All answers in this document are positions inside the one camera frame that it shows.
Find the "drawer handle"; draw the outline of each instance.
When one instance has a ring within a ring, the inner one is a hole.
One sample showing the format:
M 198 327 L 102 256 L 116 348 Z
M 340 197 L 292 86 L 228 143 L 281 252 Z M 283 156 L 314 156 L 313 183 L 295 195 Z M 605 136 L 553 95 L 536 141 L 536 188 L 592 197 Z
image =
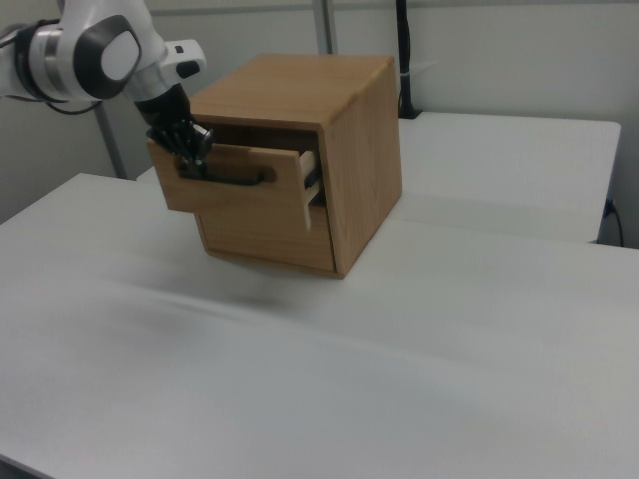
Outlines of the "drawer handle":
M 264 173 L 257 172 L 251 177 L 233 177 L 229 175 L 218 175 L 211 172 L 201 173 L 194 165 L 181 164 L 177 167 L 180 178 L 187 180 L 200 180 L 203 182 L 223 183 L 225 185 L 236 185 L 239 187 L 254 187 L 264 181 Z

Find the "white wall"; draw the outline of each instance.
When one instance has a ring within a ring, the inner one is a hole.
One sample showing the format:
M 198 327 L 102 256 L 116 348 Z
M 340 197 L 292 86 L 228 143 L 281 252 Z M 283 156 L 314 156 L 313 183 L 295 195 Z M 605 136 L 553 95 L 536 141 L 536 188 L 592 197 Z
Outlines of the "white wall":
M 417 106 L 621 123 L 611 194 L 639 247 L 639 5 L 415 8 L 410 23 L 413 62 L 438 62 L 413 80 Z M 393 9 L 336 26 L 341 53 L 396 53 Z M 612 218 L 602 238 L 617 244 Z
M 59 16 L 52 0 L 0 0 L 0 28 Z M 93 114 L 0 99 L 0 223 L 78 173 L 113 175 Z
M 230 73 L 259 53 L 316 53 L 312 12 L 282 11 L 231 14 L 169 15 L 154 18 L 166 40 L 195 38 L 205 51 L 209 68 L 185 82 L 195 93 Z M 147 127 L 126 99 L 107 105 L 110 123 L 129 178 L 151 166 L 146 150 Z

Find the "tabletop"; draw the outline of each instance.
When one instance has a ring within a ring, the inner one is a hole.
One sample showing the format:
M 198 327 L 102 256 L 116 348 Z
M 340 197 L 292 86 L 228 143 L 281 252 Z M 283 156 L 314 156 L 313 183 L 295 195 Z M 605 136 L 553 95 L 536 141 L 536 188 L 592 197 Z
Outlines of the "tabletop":
M 389 219 L 337 281 L 79 176 L 0 270 L 0 453 L 58 479 L 639 474 L 632 250 Z
M 612 122 L 447 113 L 400 120 L 404 195 L 393 216 L 595 242 L 620 130 Z M 158 178 L 150 169 L 138 181 Z

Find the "wooden box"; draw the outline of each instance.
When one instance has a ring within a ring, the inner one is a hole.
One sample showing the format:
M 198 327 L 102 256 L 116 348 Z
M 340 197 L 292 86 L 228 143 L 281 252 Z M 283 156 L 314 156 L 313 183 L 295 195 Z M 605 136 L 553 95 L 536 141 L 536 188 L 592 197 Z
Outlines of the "wooden box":
M 256 184 L 182 178 L 150 143 L 167 205 L 210 255 L 344 278 L 401 196 L 396 94 L 392 57 L 261 55 L 191 99 L 209 168 Z

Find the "open drawer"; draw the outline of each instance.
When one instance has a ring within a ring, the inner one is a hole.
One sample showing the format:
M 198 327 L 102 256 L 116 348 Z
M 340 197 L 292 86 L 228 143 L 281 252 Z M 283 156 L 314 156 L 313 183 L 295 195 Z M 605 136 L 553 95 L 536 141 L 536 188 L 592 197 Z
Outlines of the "open drawer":
M 217 144 L 201 179 L 149 150 L 167 206 L 195 214 L 208 253 L 335 270 L 326 205 L 310 205 L 323 189 L 314 152 Z

